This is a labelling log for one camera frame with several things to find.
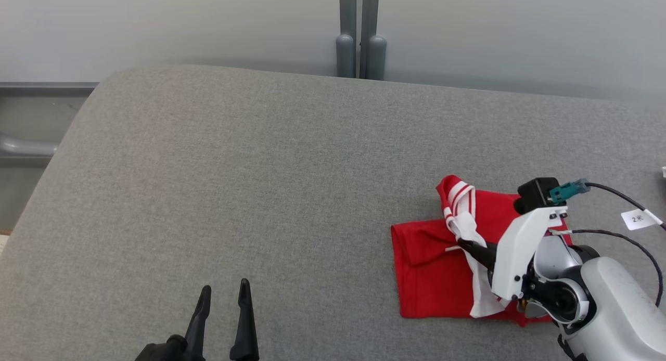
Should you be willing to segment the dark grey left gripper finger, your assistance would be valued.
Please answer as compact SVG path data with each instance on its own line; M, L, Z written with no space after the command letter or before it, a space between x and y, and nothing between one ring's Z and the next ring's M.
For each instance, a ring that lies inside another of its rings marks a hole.
M259 360L259 343L252 303L250 282L240 281L238 306L240 309L235 344L230 349L231 360Z
M203 356L206 321L210 314L212 290L209 285L202 288L197 306L186 330L185 360L205 360Z

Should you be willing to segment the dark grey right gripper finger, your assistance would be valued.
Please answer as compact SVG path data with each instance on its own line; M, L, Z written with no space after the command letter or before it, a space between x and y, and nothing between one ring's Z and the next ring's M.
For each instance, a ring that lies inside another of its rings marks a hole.
M497 255L496 243L487 243L483 246L476 241L459 239L457 245L468 252L475 261L484 266L488 271L494 271Z

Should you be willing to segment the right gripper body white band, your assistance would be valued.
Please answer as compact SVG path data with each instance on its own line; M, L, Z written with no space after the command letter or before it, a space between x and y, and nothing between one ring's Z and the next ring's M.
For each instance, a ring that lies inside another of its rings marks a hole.
M549 227L559 227L568 207L531 210L515 218L497 244L491 290L503 300L520 299L522 276Z

